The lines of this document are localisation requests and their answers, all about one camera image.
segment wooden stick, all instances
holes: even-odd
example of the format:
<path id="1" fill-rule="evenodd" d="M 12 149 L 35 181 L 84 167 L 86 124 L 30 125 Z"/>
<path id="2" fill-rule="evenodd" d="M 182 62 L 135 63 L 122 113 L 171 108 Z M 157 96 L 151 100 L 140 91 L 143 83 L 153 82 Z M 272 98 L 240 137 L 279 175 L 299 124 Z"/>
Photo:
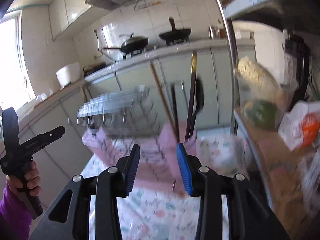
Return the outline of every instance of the wooden stick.
<path id="1" fill-rule="evenodd" d="M 189 140 L 190 128 L 191 128 L 191 117 L 193 114 L 193 103 L 195 101 L 195 90 L 196 90 L 196 76 L 197 76 L 197 52 L 192 52 L 191 59 L 191 86 L 190 86 L 190 98 L 188 107 L 188 118 L 185 141 Z"/>
<path id="2" fill-rule="evenodd" d="M 177 138 L 177 134 L 176 134 L 176 132 L 175 132 L 174 124 L 173 124 L 173 121 L 172 121 L 172 118 L 171 118 L 171 115 L 170 115 L 170 111 L 169 111 L 167 102 L 165 101 L 164 94 L 163 94 L 163 91 L 162 91 L 162 88 L 161 88 L 161 84 L 160 84 L 160 82 L 159 82 L 159 78 L 158 78 L 158 75 L 157 75 L 157 73 L 156 73 L 155 66 L 153 65 L 153 62 L 152 62 L 152 61 L 150 62 L 150 67 L 151 67 L 152 74 L 153 74 L 153 77 L 154 77 L 155 82 L 156 82 L 156 86 L 157 86 L 157 88 L 158 88 L 158 92 L 159 92 L 160 97 L 161 97 L 161 100 L 162 100 L 162 104 L 163 104 L 163 106 L 164 106 L 164 111 L 165 111 L 165 113 L 166 113 L 166 115 L 167 115 L 167 118 L 169 119 L 169 124 L 170 124 L 170 126 L 171 126 L 171 129 L 172 129 L 172 131 L 173 131 L 173 133 L 174 133 L 174 136 L 175 136 L 177 142 L 179 142 L 179 141 L 178 141 L 178 138 Z"/>

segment pan handle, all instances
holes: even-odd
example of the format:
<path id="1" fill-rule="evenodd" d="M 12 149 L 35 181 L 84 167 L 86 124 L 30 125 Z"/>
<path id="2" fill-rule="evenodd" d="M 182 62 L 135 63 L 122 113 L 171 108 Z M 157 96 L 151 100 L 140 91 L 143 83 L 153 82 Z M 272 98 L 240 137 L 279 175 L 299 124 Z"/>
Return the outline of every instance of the pan handle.
<path id="1" fill-rule="evenodd" d="M 102 47 L 102 49 L 120 49 L 119 47 Z"/>
<path id="2" fill-rule="evenodd" d="M 170 18 L 169 18 L 169 22 L 170 22 L 170 24 L 171 24 L 172 31 L 173 31 L 173 32 L 176 31 L 176 25 L 175 25 L 175 23 L 174 23 L 174 19 L 170 17 Z"/>

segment stainless steel pole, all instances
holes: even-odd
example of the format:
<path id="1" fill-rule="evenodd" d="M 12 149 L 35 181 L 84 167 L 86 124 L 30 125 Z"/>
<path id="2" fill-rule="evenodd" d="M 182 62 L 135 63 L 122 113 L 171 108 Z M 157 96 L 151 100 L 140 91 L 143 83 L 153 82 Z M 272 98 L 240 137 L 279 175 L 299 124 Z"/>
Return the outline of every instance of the stainless steel pole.
<path id="1" fill-rule="evenodd" d="M 233 69 L 237 68 L 238 65 L 238 49 L 236 45 L 236 37 L 235 32 L 233 30 L 233 25 L 231 20 L 227 20 L 223 13 L 222 7 L 223 0 L 217 0 L 217 4 L 219 6 L 219 10 L 222 17 L 222 22 L 224 29 L 226 30 L 227 35 L 227 45 L 229 50 L 229 58 L 231 64 L 231 87 L 232 87 L 232 116 L 231 116 L 231 131 L 230 133 L 237 133 L 238 125 L 236 123 L 236 119 L 234 117 L 234 109 L 235 107 L 240 105 L 240 95 L 239 95 L 239 85 L 238 80 L 233 75 Z"/>

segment wok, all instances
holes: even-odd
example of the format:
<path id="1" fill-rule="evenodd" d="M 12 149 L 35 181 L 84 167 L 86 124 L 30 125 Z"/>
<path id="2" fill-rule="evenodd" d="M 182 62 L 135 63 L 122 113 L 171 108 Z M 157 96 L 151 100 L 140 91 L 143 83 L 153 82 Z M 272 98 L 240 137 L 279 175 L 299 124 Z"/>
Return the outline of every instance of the wok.
<path id="1" fill-rule="evenodd" d="M 177 30 L 173 18 L 169 18 L 169 22 L 171 24 L 172 31 L 159 34 L 159 37 L 162 40 L 165 40 L 167 42 L 167 44 L 168 44 L 168 43 L 172 43 L 172 42 L 177 41 L 177 40 L 188 39 L 188 37 L 189 37 L 189 35 L 191 33 L 191 29 L 190 28 Z"/>
<path id="2" fill-rule="evenodd" d="M 133 33 L 130 35 L 130 38 L 127 39 L 124 43 L 122 43 L 121 47 L 103 47 L 103 49 L 119 49 L 121 52 L 125 54 L 129 54 L 138 49 L 143 49 L 148 45 L 149 39 L 143 36 L 133 37 Z"/>

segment purple sleeve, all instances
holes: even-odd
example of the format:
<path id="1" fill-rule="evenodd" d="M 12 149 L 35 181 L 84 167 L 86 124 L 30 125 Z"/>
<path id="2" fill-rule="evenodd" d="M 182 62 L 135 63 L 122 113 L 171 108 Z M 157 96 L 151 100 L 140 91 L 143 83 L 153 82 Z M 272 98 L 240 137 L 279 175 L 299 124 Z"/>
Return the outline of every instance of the purple sleeve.
<path id="1" fill-rule="evenodd" d="M 8 183 L 6 183 L 6 187 L 3 190 L 0 214 L 2 214 L 8 227 L 18 240 L 27 240 L 29 238 L 31 216 L 24 203 L 11 192 Z"/>

